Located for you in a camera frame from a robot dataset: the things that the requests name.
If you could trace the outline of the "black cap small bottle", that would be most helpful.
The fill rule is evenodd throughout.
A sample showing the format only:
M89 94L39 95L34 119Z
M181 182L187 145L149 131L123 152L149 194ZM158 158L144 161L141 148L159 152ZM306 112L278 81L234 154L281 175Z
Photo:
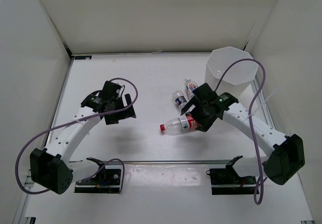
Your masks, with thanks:
M177 90L174 93L172 93L172 99L179 111L181 111L187 104L187 100L182 91Z

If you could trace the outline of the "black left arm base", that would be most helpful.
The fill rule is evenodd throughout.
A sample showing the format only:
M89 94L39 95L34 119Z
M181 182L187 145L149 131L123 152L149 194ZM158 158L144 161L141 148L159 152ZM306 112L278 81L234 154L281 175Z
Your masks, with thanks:
M120 159L107 162L95 158L87 158L95 164L97 172L81 178L75 183L74 193L86 194L120 194L124 186L125 165Z

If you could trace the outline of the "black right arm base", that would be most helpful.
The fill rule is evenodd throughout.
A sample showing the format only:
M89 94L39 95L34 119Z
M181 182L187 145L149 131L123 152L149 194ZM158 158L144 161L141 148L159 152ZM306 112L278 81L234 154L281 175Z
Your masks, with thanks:
M240 177L233 169L234 164L242 156L237 156L229 161L225 167L210 168L206 175L210 177L212 195L252 195L259 194L256 189L256 177Z

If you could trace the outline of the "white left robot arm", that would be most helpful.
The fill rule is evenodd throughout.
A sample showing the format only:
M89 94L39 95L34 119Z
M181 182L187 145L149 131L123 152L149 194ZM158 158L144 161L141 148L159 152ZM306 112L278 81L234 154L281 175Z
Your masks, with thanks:
M30 154L32 180L57 194L64 193L71 183L91 180L100 184L105 180L107 163L88 157L70 162L76 148L102 119L107 125L132 117L135 112L129 94L104 94L96 91L82 102L73 121L61 125L63 131L42 150L35 148Z

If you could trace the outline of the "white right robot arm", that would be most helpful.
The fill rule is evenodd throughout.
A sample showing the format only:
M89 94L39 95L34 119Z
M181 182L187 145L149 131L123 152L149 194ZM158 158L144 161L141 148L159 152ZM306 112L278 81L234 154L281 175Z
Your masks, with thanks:
M296 134L287 136L257 117L250 117L249 111L229 93L194 96L181 109L181 114L189 108L192 108L190 114L198 124L198 131L207 132L213 122L220 119L253 140L267 156L262 163L255 163L255 168L263 167L264 176L278 185L284 185L305 164L302 138Z

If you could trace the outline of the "red label plastic bottle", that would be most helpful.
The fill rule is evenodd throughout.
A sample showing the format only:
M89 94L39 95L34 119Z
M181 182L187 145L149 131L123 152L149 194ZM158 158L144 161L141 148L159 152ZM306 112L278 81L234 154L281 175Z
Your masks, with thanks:
M162 134L181 135L195 130L199 124L190 113L174 118L159 126Z

